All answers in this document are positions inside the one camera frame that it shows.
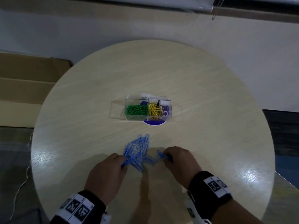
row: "hand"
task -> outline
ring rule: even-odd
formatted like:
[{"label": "hand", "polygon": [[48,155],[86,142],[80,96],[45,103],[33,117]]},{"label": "hand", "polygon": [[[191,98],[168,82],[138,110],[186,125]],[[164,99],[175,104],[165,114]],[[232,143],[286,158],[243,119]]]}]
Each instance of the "hand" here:
[{"label": "hand", "polygon": [[92,192],[107,206],[116,196],[126,175],[128,166],[121,168],[125,160],[125,156],[113,153],[95,165],[88,175],[84,189]]},{"label": "hand", "polygon": [[181,147],[168,147],[163,154],[172,155],[173,163],[164,158],[166,167],[174,175],[175,179],[185,188],[188,189],[193,177],[202,171],[196,159],[189,150]]}]

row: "wall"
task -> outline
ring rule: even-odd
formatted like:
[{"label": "wall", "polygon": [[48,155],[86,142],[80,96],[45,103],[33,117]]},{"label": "wall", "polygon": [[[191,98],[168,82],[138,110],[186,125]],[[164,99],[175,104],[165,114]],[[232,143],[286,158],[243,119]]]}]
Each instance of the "wall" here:
[{"label": "wall", "polygon": [[299,25],[71,0],[0,0],[0,50],[77,63],[134,39],[177,41],[221,58],[263,109],[299,112]]}]

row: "person's left hand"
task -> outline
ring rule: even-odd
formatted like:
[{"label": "person's left hand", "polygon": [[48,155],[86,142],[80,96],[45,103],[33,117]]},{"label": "person's left hand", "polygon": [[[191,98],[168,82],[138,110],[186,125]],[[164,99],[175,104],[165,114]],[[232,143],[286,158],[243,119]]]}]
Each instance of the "person's left hand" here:
[{"label": "person's left hand", "polygon": [[125,160],[125,156],[113,153],[95,165],[88,175],[84,189],[92,192],[107,206],[116,196],[126,175],[128,166],[121,168]]}]

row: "wooden tabletop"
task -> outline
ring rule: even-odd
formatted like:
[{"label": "wooden tabletop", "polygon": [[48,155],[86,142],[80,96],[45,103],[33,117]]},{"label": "wooden tabletop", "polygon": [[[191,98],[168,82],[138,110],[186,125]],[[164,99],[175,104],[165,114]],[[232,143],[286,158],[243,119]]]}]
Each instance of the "wooden tabletop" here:
[{"label": "wooden tabletop", "polygon": [[[125,97],[142,93],[170,98],[171,120],[159,126],[123,120]],[[274,149],[264,114],[246,86],[213,55],[179,43],[139,40],[87,56],[46,98],[34,129],[32,171],[48,217],[83,189],[96,163],[122,154],[127,143],[147,133],[152,156],[169,146],[190,150],[241,205],[263,216],[274,180]],[[129,167],[108,206],[111,223],[140,217],[191,223],[186,191],[170,171],[162,162],[146,167],[143,174]]]}]

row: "dark floor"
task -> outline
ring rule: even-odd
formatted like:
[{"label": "dark floor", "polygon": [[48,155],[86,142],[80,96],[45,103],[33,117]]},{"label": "dark floor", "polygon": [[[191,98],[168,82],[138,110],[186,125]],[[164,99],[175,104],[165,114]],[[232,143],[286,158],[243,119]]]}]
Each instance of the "dark floor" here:
[{"label": "dark floor", "polygon": [[[269,123],[276,155],[275,182],[267,211],[265,224],[298,223],[299,220],[299,113],[264,110]],[[0,127],[0,224],[7,223],[13,210],[13,198],[25,180],[30,161],[31,128]],[[32,173],[20,190],[13,224],[49,223],[35,191]]]}]

